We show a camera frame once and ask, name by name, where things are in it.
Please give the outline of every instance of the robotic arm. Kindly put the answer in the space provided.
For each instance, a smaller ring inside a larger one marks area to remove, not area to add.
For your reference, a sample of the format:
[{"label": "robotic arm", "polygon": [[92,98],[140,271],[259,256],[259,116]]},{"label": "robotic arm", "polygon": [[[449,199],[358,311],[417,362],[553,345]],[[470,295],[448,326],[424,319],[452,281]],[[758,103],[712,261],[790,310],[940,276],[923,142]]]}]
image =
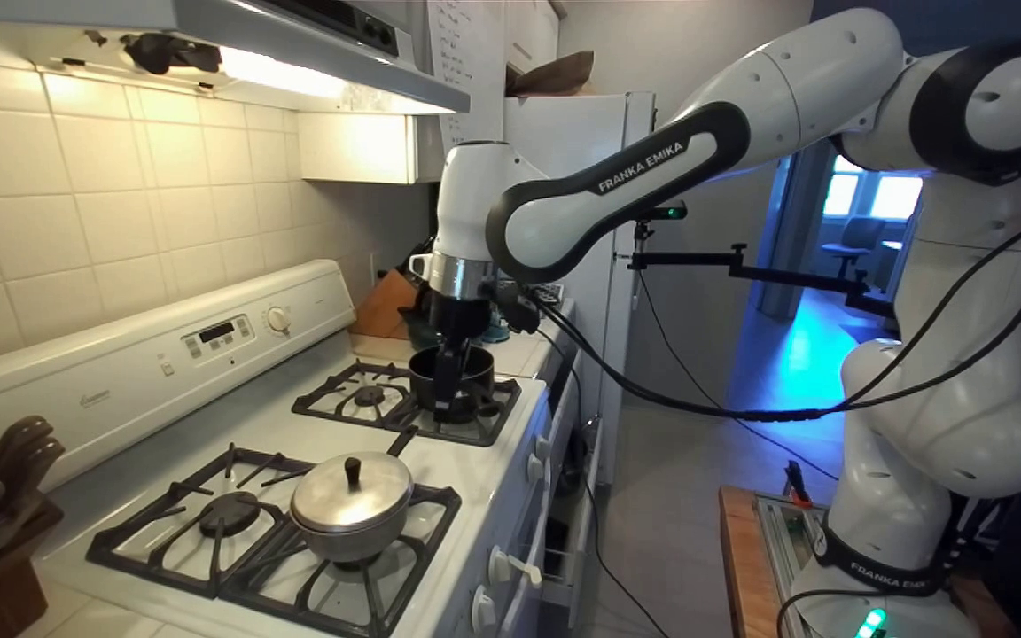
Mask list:
[{"label": "robotic arm", "polygon": [[[506,145],[462,145],[442,173],[438,238],[422,265],[442,350],[478,334],[494,265],[547,285],[613,228],[738,168],[832,139],[868,171],[931,168],[898,292],[900,345],[940,295],[1021,232],[1021,44],[909,58],[892,20],[844,11],[781,35],[708,85],[645,142],[569,176],[532,176]],[[1021,240],[964,285],[926,346],[861,345],[846,393],[881,367],[875,393],[945,371],[1021,310]],[[964,536],[951,496],[1021,494],[1021,331],[969,371],[846,414],[844,480],[816,561],[790,586],[809,636],[859,636],[868,610],[891,636],[975,636],[940,591]]]}]

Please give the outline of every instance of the pan lid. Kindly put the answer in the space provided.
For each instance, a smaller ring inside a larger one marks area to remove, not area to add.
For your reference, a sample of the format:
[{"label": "pan lid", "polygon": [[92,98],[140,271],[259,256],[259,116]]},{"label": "pan lid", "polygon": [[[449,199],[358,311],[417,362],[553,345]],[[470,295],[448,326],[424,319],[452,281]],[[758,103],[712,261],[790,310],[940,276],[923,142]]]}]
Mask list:
[{"label": "pan lid", "polygon": [[390,453],[334,457],[298,481],[292,515],[307,528],[358,528],[399,507],[409,494],[411,474]]}]

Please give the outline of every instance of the lid handle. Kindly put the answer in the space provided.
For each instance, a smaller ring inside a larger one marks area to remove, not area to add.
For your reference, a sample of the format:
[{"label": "lid handle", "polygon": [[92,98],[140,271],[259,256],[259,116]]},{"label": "lid handle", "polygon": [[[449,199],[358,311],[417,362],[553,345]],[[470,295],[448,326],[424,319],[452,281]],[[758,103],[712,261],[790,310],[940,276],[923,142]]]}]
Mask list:
[{"label": "lid handle", "polygon": [[350,494],[360,490],[360,457],[347,457],[344,461],[344,481],[347,481]]}]

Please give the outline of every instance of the tile backsplash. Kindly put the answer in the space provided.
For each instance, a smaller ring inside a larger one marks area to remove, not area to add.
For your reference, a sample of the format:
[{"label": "tile backsplash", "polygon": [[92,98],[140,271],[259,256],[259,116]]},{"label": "tile backsplash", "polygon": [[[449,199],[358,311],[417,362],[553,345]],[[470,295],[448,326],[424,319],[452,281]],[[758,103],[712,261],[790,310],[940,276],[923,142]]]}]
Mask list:
[{"label": "tile backsplash", "polygon": [[0,350],[318,256],[366,295],[428,206],[300,180],[292,109],[0,69]]}]

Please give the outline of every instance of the window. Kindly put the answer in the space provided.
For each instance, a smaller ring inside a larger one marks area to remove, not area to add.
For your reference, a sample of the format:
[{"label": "window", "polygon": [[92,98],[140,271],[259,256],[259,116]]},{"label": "window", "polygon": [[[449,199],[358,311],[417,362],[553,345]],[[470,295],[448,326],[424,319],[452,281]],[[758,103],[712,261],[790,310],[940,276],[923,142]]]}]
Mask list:
[{"label": "window", "polygon": [[923,189],[923,173],[875,173],[838,157],[822,216],[909,221],[923,199]]}]

